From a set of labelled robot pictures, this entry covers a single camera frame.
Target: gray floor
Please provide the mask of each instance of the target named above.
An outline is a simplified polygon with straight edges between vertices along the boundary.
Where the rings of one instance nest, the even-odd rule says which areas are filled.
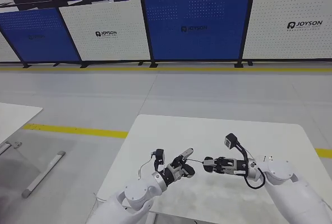
[[[259,67],[264,66],[332,68],[331,63]],[[5,71],[0,102],[43,107],[32,123],[109,130],[128,131],[138,114],[296,123],[315,148],[332,149],[331,72]],[[13,139],[23,145],[0,157],[0,223],[85,223],[123,140],[33,130],[20,130]],[[21,199],[38,169],[60,150],[66,156]],[[322,161],[332,178],[332,159]],[[171,217],[161,222],[193,223]]]

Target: yellow stripe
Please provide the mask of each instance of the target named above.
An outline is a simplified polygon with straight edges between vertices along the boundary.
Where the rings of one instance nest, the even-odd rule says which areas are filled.
[[[23,127],[27,130],[42,130],[45,132],[60,132],[69,134],[85,134],[89,136],[103,136],[112,138],[126,138],[128,132],[121,132],[118,130],[101,130],[91,128],[76,128],[76,127],[63,127],[44,124],[27,124]]]
[[[85,134],[89,136],[103,136],[103,137],[112,137],[112,138],[126,138],[128,134],[128,132],[121,132],[119,130],[63,127],[63,126],[44,125],[44,124],[27,124],[23,128],[27,130],[42,130],[45,132],[60,132],[68,134]],[[319,157],[332,158],[332,150],[316,148],[316,152]]]
[[[319,157],[332,158],[332,150],[326,150],[323,148],[316,148],[316,152]]]
[[[186,72],[332,72],[332,68],[224,68],[224,67],[87,67],[87,68],[63,68],[63,67],[30,67],[10,68],[0,67],[0,71],[186,71]]]

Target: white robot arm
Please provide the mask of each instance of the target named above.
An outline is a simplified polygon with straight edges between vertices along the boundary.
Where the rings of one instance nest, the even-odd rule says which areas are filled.
[[[188,156],[193,153],[189,148],[168,164],[163,171],[158,166],[163,165],[163,150],[157,150],[155,155],[155,172],[146,178],[128,184],[122,191],[111,196],[92,215],[87,224],[136,224],[151,209],[153,197],[161,195],[167,187],[182,177],[191,178],[195,171],[186,164]],[[127,199],[135,213],[129,212],[122,206]]]
[[[272,157],[263,161],[248,158],[246,150],[234,134],[226,136],[225,145],[237,148],[243,160],[206,157],[203,161],[207,172],[243,176],[252,189],[265,187],[279,212],[290,224],[332,224],[326,204],[310,184],[297,175],[288,161],[276,161]],[[254,187],[248,180],[262,180]]]

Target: white tabletop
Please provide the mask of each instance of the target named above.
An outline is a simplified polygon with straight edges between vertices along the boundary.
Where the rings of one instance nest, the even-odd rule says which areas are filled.
[[[0,102],[0,144],[23,127],[43,108]]]
[[[303,128],[296,124],[244,122],[172,116],[139,115],[101,186],[98,197],[107,199],[134,180],[151,151],[165,150],[165,162],[172,162],[189,147],[190,158],[206,156],[242,159],[238,150],[224,145],[234,133],[241,145],[257,158],[263,155],[288,160],[295,170],[332,206],[332,182]],[[264,188],[250,189],[239,176],[206,173],[202,164],[189,161],[196,175],[181,179],[155,198],[152,212],[212,223],[288,223],[278,212]],[[154,171],[153,162],[142,175]]]

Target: metal post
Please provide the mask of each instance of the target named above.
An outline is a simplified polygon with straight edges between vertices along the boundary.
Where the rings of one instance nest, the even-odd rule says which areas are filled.
[[[239,50],[238,62],[237,62],[237,64],[234,64],[235,68],[243,68],[243,64],[242,64],[243,51],[245,50],[245,45],[246,45],[247,31],[248,31],[248,25],[250,24],[252,5],[253,5],[253,0],[248,0],[246,20],[245,20],[245,25],[243,26],[241,48]]]
[[[158,64],[156,64],[155,59],[154,59],[153,46],[151,44],[149,22],[147,21],[147,12],[146,12],[145,0],[141,0],[141,8],[142,8],[142,15],[144,17],[144,24],[145,24],[145,30],[146,30],[147,44],[149,46],[149,52],[150,52],[150,59],[151,59],[150,68],[156,68],[158,66]]]
[[[71,44],[72,44],[72,47],[74,48],[74,51],[75,51],[75,53],[76,53],[76,55],[77,55],[77,57],[78,57],[78,59],[79,59],[79,63],[81,64],[81,67],[80,67],[80,68],[86,68],[87,66],[89,66],[89,64],[86,64],[85,62],[82,61],[81,56],[80,56],[80,54],[79,54],[79,51],[78,51],[77,48],[76,48],[76,45],[75,45],[75,43],[74,43],[74,40],[72,39],[72,36],[71,36],[71,34],[70,34],[70,32],[69,32],[69,29],[67,28],[66,23],[65,23],[65,20],[64,20],[62,14],[61,14],[61,12],[60,12],[58,2],[57,2],[56,0],[54,0],[53,2],[54,2],[54,4],[55,4],[55,9],[56,9],[56,11],[58,12],[59,17],[60,17],[60,19],[61,19],[61,22],[63,23],[63,26],[64,26],[64,28],[65,28],[65,30],[66,30],[66,33],[67,33],[67,35],[68,35],[68,37],[69,37],[69,39],[70,39],[70,42],[71,42]]]

